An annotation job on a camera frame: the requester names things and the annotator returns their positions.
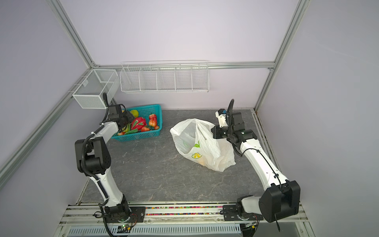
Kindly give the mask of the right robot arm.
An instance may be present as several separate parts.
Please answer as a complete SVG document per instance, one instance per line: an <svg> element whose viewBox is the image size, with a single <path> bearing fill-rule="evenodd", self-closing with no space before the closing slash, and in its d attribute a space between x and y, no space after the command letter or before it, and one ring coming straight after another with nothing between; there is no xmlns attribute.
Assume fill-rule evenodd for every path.
<svg viewBox="0 0 379 237"><path fill-rule="evenodd" d="M290 181L265 153L256 134L245 128L240 112L234 112L234 100L228 108L215 115L219 124L211 129L215 139L226 139L234 151L246 157L257 173L264 189L261 197L253 195L238 198L235 205L223 206L220 214L226 221L242 221L244 237L252 237L262 220L277 224L279 220L299 213L301 188Z"/></svg>

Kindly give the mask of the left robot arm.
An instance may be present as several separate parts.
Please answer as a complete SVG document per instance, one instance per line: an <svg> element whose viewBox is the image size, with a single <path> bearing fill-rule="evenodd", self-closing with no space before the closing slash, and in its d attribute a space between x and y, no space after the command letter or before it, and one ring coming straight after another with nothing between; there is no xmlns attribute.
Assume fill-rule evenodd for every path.
<svg viewBox="0 0 379 237"><path fill-rule="evenodd" d="M101 214L96 217L103 218L105 223L125 223L130 220L132 211L112 176L107 142L114 134L124 131L134 116L122 104L109 105L105 92L102 97L106 114L99 128L75 142L77 169L95 183L103 198L103 202L99 203Z"/></svg>

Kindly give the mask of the white plastic bag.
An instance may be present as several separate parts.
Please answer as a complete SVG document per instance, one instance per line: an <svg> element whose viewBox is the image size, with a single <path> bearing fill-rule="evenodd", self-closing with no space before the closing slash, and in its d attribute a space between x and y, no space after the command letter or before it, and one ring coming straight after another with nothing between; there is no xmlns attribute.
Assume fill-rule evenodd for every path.
<svg viewBox="0 0 379 237"><path fill-rule="evenodd" d="M215 125L190 118L170 129L175 147L186 159L217 172L235 165L232 144L225 138L215 139L211 129Z"/></svg>

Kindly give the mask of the teal plastic basket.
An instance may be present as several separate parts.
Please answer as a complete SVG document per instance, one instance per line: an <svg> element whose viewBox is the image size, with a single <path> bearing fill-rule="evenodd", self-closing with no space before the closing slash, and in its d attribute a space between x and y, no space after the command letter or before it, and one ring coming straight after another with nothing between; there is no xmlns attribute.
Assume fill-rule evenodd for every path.
<svg viewBox="0 0 379 237"><path fill-rule="evenodd" d="M162 109L161 109L161 106L159 104L132 107L132 108L127 108L127 110L128 111L137 110L139 115L147 121L147 124L149 124L149 116L151 114L156 114L159 129L150 130L150 131L143 131L143 132L136 132L136 133L129 133L129 134L120 135L120 136L115 134L114 136L111 137L112 139L115 139L119 142L126 142L126 141L132 141L132 140L138 140L138 139L144 139L144 138L159 136L160 131L162 129L162 121L163 121Z"/></svg>

